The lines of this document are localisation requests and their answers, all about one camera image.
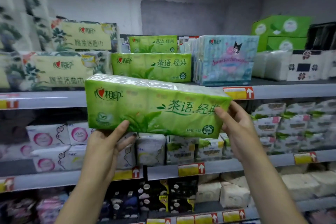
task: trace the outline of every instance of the white round logo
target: white round logo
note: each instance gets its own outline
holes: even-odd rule
[[[282,51],[288,51],[293,49],[293,44],[288,40],[283,40],[279,45],[279,49]]]
[[[296,31],[297,29],[297,23],[294,19],[288,19],[287,21],[285,21],[285,23],[283,24],[283,29],[286,32],[293,32]]]
[[[262,35],[263,33],[266,32],[266,25],[263,24],[263,23],[259,24],[259,25],[256,27],[256,29],[255,29],[254,32],[255,32],[257,35]]]

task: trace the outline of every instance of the person's right hand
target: person's right hand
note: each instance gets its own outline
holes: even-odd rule
[[[215,113],[223,120],[222,130],[229,137],[233,154],[240,162],[248,162],[258,154],[266,154],[251,117],[240,105],[231,101],[227,112],[216,107]]]

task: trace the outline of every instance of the blue tissue package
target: blue tissue package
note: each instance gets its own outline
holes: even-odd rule
[[[194,81],[204,86],[248,85],[259,36],[202,35],[193,48]]]

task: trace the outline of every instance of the red heart logo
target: red heart logo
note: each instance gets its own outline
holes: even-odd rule
[[[103,97],[104,92],[105,92],[105,90],[104,90],[104,89],[101,89],[101,90],[98,91],[98,94],[99,94],[101,97]]]

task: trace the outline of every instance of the green box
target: green box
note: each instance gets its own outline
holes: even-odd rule
[[[252,35],[259,35],[258,52],[267,50],[269,37],[307,37],[311,17],[273,15],[253,23]]]
[[[270,36],[267,39],[266,51],[304,50],[306,42],[307,42],[306,37]]]
[[[90,128],[115,129],[123,120],[128,131],[218,138],[231,97],[222,89],[173,82],[95,74],[85,81]]]
[[[112,53],[114,75],[164,82],[191,82],[191,54]]]
[[[130,36],[131,53],[177,53],[177,35]]]

